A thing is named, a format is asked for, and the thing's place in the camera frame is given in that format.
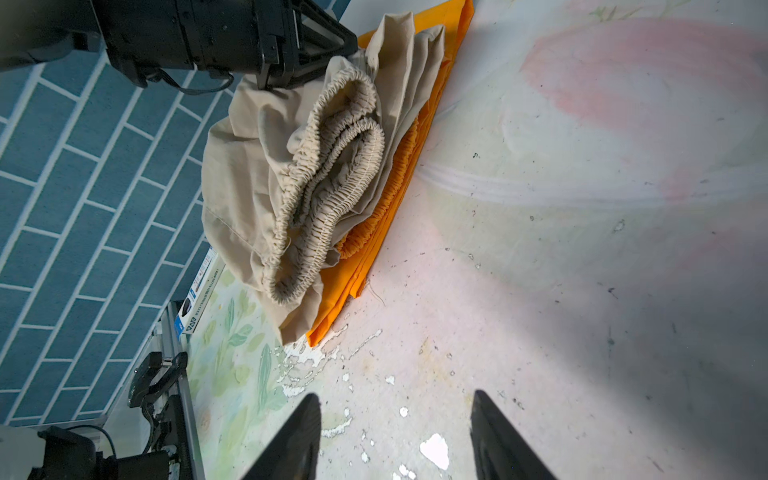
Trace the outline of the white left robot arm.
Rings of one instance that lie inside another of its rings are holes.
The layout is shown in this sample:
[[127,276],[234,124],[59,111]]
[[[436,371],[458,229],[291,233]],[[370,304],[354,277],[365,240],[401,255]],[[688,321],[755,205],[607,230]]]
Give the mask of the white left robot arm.
[[110,65],[145,88],[198,70],[226,89],[237,74],[260,90],[322,76],[329,61],[358,49],[356,35],[313,1],[4,1],[1,68],[104,50]]

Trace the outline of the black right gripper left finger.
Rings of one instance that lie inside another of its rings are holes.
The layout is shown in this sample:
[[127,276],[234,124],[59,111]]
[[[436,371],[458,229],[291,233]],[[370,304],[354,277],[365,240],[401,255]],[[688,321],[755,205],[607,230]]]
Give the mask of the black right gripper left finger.
[[242,476],[243,480],[314,480],[321,441],[319,397],[306,395]]

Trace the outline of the orange shorts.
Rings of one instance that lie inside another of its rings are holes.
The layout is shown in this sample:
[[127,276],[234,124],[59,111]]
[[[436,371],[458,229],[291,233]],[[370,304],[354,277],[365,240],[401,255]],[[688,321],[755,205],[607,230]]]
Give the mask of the orange shorts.
[[439,25],[446,28],[443,59],[429,100],[397,146],[393,172],[372,217],[354,227],[341,241],[339,264],[321,273],[324,285],[322,300],[314,324],[306,334],[308,345],[312,348],[326,337],[348,298],[359,297],[365,287],[367,276],[413,177],[473,15],[474,5],[471,1],[453,0],[415,16],[414,26],[419,33]]

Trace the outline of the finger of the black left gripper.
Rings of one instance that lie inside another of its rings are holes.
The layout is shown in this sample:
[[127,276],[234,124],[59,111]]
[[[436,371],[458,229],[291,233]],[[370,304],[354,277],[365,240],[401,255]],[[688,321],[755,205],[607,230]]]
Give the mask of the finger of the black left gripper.
[[335,56],[358,50],[357,36],[314,1],[287,2],[286,50],[281,86],[293,88],[325,73]]

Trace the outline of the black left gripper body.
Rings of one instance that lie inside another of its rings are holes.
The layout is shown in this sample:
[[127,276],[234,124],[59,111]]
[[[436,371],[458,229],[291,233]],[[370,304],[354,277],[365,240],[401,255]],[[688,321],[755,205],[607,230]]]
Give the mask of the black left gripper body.
[[132,83],[170,82],[170,70],[267,72],[279,61],[288,1],[93,1],[111,65]]

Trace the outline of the beige shorts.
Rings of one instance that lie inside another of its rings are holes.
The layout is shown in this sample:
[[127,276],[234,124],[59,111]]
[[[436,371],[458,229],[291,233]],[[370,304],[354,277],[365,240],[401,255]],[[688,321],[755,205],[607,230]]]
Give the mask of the beige shorts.
[[436,85],[446,36],[442,25],[418,30],[412,14],[387,15],[366,47],[301,86],[262,90],[244,77],[210,129],[205,236],[283,343],[310,331],[322,271],[373,216],[396,145]]

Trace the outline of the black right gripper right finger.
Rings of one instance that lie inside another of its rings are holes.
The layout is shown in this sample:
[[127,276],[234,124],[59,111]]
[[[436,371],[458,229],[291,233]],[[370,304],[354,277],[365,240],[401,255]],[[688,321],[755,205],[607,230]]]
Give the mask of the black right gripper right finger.
[[556,479],[483,390],[474,393],[470,423],[478,479]]

